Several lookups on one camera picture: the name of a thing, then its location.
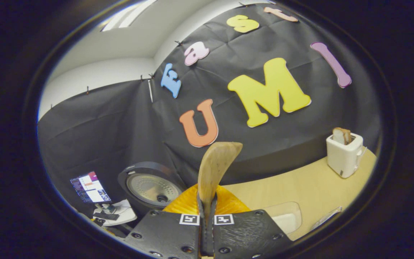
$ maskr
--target toast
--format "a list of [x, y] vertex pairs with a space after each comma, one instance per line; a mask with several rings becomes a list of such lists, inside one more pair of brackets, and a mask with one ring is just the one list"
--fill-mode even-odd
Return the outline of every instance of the toast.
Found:
[[350, 130], [344, 128], [334, 128], [333, 129], [333, 140], [340, 143], [347, 145], [351, 143], [352, 137], [350, 135]]

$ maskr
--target monitor screen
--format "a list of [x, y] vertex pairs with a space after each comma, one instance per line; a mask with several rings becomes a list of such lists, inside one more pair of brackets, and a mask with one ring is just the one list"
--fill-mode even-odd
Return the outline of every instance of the monitor screen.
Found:
[[87, 203], [108, 203], [110, 197], [105, 192], [95, 172], [70, 179], [76, 193], [83, 202]]

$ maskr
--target yellow letter m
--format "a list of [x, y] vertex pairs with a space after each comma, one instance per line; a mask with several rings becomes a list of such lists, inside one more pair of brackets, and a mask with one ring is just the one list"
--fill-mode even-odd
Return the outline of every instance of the yellow letter m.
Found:
[[282, 58], [271, 59], [263, 66], [266, 85], [241, 75], [228, 84], [228, 90], [235, 91], [248, 114], [247, 125], [251, 128], [266, 123], [268, 115], [262, 113], [258, 105], [272, 116], [281, 113], [279, 94], [284, 100], [283, 110], [294, 112], [311, 104], [309, 95], [305, 95]]

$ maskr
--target white toaster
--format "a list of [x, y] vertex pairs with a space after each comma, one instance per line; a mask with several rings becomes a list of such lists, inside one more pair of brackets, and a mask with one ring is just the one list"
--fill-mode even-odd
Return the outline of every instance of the white toaster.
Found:
[[363, 138], [353, 133], [351, 137], [352, 141], [347, 145], [334, 141], [333, 135], [327, 138], [327, 163], [343, 178], [350, 177], [357, 170], [363, 156]]

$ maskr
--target orange letter u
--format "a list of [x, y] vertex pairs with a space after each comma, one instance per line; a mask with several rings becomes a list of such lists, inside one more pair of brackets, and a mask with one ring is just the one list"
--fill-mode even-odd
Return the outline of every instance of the orange letter u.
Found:
[[180, 116], [180, 122], [183, 124], [184, 132], [189, 144], [195, 147], [203, 147], [212, 144], [218, 137], [218, 125], [212, 110], [212, 99], [207, 99], [197, 105], [197, 110], [204, 115], [207, 124], [207, 133], [200, 136], [194, 125], [194, 110], [189, 110]]

